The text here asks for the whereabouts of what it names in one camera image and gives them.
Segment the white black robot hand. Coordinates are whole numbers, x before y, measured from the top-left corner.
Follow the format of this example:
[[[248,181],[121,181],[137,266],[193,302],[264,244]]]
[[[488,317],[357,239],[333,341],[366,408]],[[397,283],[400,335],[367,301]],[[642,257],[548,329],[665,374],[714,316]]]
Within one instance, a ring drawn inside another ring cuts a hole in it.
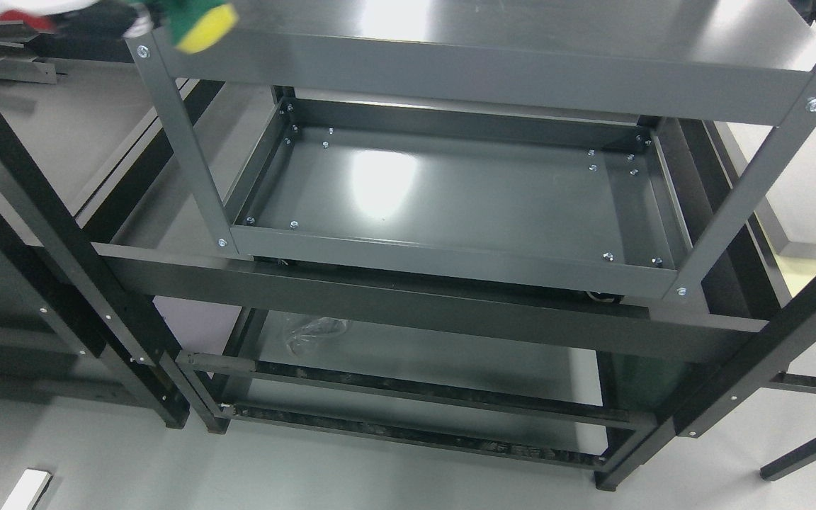
[[[158,27],[164,11],[158,1],[0,1],[0,20],[16,14],[45,31],[91,38],[136,38]]]

